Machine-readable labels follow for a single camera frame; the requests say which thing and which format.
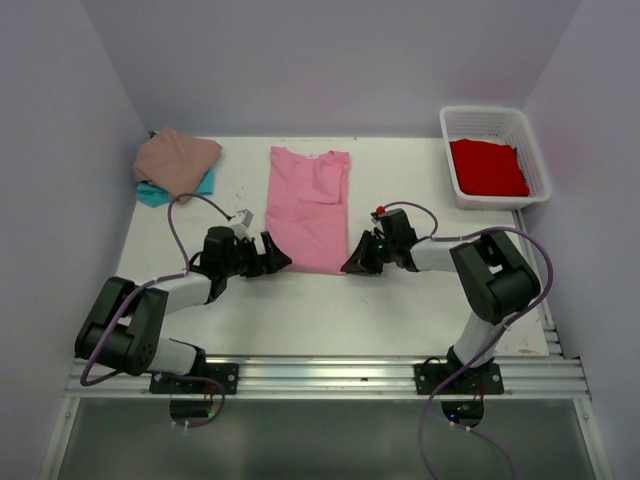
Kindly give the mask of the pink polo shirt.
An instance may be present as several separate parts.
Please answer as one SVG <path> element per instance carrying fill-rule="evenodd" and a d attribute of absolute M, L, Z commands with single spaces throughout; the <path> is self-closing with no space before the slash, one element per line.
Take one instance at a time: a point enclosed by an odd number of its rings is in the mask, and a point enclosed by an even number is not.
<path fill-rule="evenodd" d="M 348 256 L 350 154 L 270 151 L 265 226 L 291 271 L 339 275 Z"/>

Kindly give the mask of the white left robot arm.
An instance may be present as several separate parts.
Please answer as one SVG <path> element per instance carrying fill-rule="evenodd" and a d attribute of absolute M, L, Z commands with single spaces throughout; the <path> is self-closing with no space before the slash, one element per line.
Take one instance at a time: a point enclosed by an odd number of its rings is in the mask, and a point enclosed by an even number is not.
<path fill-rule="evenodd" d="M 185 392 L 201 390 L 208 379 L 206 352 L 163 338 L 165 317 L 217 300 L 233 277 L 256 278 L 292 264 L 267 231 L 264 247 L 231 227 L 208 230 L 202 250 L 184 270 L 143 283 L 118 276 L 99 292 L 75 340 L 75 356 L 86 361 L 80 384 L 94 386 L 114 376 L 144 373 L 167 376 Z"/>

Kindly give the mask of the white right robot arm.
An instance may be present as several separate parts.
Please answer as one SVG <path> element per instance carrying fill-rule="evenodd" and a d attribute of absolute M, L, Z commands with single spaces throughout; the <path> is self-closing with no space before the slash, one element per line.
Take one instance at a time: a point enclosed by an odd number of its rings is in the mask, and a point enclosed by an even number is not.
<path fill-rule="evenodd" d="M 480 368 L 494 358 L 507 322 L 533 307 L 541 295 L 538 276 L 511 240 L 531 237 L 513 227 L 489 227 L 460 237 L 420 239 L 402 209 L 378 209 L 373 272 L 386 263 L 409 272 L 450 272 L 458 276 L 470 315 L 450 348 L 445 379 L 451 389 L 468 392 L 481 380 Z"/>

